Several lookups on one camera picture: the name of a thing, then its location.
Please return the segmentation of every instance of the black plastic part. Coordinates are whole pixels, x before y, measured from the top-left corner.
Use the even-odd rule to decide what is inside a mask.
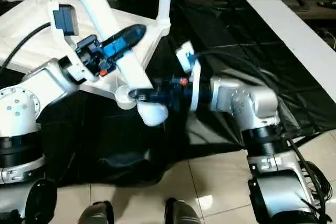
[[[201,81],[199,85],[198,103],[210,104],[211,103],[211,85],[210,81]]]
[[[0,167],[7,168],[35,161],[43,156],[39,132],[0,138]]]
[[[267,212],[267,207],[264,202],[263,194],[261,193],[257,179],[250,179],[247,184],[250,190],[250,200],[257,222],[260,224],[270,223],[270,216]]]
[[[69,73],[68,68],[72,65],[69,58],[67,56],[61,58],[58,61],[58,65],[62,70],[62,73],[64,74],[64,76],[66,78],[68,78],[70,81],[72,81],[73,83],[77,84],[77,85],[81,85],[83,82],[86,81],[86,79],[81,79],[80,81],[75,80],[72,75]]]
[[[54,182],[41,179],[31,188],[25,211],[26,224],[49,223],[54,217],[57,187]]]
[[[279,126],[271,125],[245,130],[241,135],[250,157],[274,155],[289,149],[286,140],[281,138],[281,128]]]
[[[271,219],[272,224],[297,224],[297,223],[319,223],[318,219],[311,212],[285,211],[279,212]]]
[[[90,35],[77,43],[76,53],[81,62],[94,76],[99,75],[99,63],[102,54],[99,49],[99,42],[96,35]]]
[[[55,26],[62,29],[64,36],[78,35],[76,11],[71,5],[59,5],[59,10],[53,11]]]
[[[11,212],[0,212],[1,224],[21,224],[23,219],[21,218],[17,209]]]
[[[119,31],[118,33],[114,34],[107,40],[103,41],[102,46],[105,47],[108,44],[113,43],[114,41],[122,37],[125,41],[126,48],[121,49],[121,51],[129,50],[139,43],[139,41],[143,38],[145,33],[146,33],[145,25],[136,24],[136,25],[128,26],[122,29],[121,31]]]
[[[193,95],[193,83],[187,78],[152,79],[153,89],[136,89],[129,96],[145,102],[161,103],[179,111],[190,107]],[[202,81],[199,85],[198,104],[209,104],[211,89],[209,81]]]

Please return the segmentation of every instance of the tiled floor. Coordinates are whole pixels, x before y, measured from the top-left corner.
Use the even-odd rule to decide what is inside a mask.
[[[336,131],[311,141],[301,152],[324,172],[336,192]],[[247,187],[250,177],[246,153],[240,151],[180,162],[159,184],[148,188],[109,185],[62,188],[51,223],[76,223],[91,203],[110,200],[117,224],[160,224],[165,199],[175,197],[191,205],[205,224],[255,224]],[[336,195],[327,203],[327,212],[336,220]]]

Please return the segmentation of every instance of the white metal frame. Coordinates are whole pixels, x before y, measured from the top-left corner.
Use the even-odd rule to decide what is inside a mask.
[[[96,83],[86,82],[81,86],[82,90],[115,99],[117,88],[125,82],[133,88],[149,87],[150,82],[143,69],[148,65],[161,37],[169,33],[170,1],[160,0],[157,19],[149,19],[111,9],[106,0],[81,0],[84,6],[78,0],[25,0],[0,17],[0,63],[30,31],[50,21],[48,4],[58,2],[70,4],[76,10],[80,34],[73,36],[75,42],[90,34],[97,34],[104,40],[132,24],[147,26],[147,33],[134,48],[134,53],[118,62],[121,72],[110,73]],[[63,45],[57,43],[53,29],[47,28],[29,40],[8,67],[28,72],[50,58],[63,57],[66,51]]]

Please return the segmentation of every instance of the black cable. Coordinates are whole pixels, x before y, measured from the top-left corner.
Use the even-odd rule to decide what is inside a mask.
[[[323,196],[324,196],[324,201],[327,202],[329,199],[331,199],[332,194],[333,194],[331,184],[329,183],[328,179],[325,177],[323,172],[313,162],[310,162],[310,161],[306,161],[306,162],[309,165],[310,170],[313,172],[314,177],[316,178],[317,182],[319,183],[319,185],[321,187],[321,190],[322,190],[322,193],[323,193]],[[300,166],[301,166],[303,175],[305,177],[307,177],[307,176],[309,177],[309,175],[307,175],[307,171],[304,168],[302,162],[300,162]],[[313,188],[310,188],[310,190],[311,190],[311,193],[312,193],[314,199],[319,201],[317,191]]]
[[[29,33],[23,40],[20,41],[20,43],[13,49],[13,51],[9,54],[7,59],[4,61],[0,68],[0,75],[4,71],[4,69],[8,66],[12,58],[15,56],[15,54],[20,50],[20,48],[30,39],[32,36],[37,34],[39,31],[45,29],[46,27],[50,26],[50,22],[45,23],[44,25],[41,25],[40,27],[36,28],[34,31]]]

